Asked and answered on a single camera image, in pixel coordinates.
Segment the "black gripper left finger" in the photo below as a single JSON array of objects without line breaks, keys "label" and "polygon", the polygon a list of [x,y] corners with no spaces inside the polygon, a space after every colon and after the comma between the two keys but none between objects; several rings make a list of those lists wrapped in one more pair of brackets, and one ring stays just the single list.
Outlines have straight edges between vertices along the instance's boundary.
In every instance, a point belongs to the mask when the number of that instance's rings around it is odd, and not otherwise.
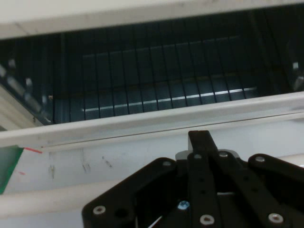
[{"label": "black gripper left finger", "polygon": [[182,160],[158,158],[86,204],[86,228],[217,228],[219,206],[209,153],[217,148],[208,131],[189,132],[192,152]]}]

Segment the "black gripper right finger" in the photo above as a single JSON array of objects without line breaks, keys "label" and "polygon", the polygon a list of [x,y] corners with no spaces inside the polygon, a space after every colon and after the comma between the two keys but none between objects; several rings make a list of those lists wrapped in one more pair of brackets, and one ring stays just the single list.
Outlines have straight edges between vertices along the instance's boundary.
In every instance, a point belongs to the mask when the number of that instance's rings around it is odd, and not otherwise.
[{"label": "black gripper right finger", "polygon": [[199,147],[212,170],[245,204],[244,212],[261,228],[304,226],[304,170],[281,159],[255,154],[247,162],[219,151],[209,131],[199,133]]}]

